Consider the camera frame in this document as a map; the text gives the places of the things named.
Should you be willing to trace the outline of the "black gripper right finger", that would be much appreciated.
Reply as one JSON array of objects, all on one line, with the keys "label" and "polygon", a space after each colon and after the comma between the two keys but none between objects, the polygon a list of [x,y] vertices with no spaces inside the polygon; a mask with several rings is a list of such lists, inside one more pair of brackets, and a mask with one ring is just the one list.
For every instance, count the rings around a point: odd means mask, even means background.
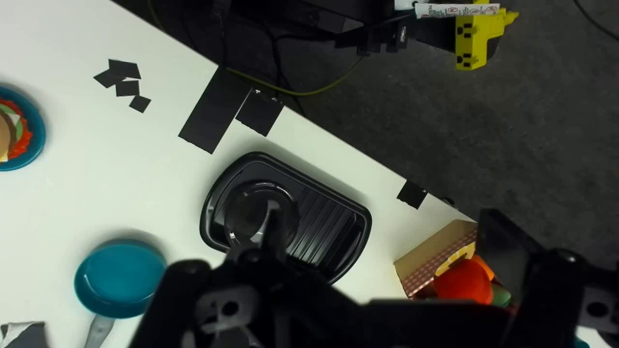
[{"label": "black gripper right finger", "polygon": [[619,348],[619,269],[576,251],[543,247],[497,209],[478,216],[478,251],[516,301],[503,348],[596,348],[578,329]]}]

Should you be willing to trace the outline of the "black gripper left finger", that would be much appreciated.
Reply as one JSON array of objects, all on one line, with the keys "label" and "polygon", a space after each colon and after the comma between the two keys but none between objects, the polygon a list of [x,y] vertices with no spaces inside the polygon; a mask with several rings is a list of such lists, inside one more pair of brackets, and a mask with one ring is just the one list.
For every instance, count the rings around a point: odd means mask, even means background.
[{"label": "black gripper left finger", "polygon": [[273,332],[273,309],[298,276],[286,247],[230,243],[213,269],[172,263],[137,325],[130,348],[251,348]]}]

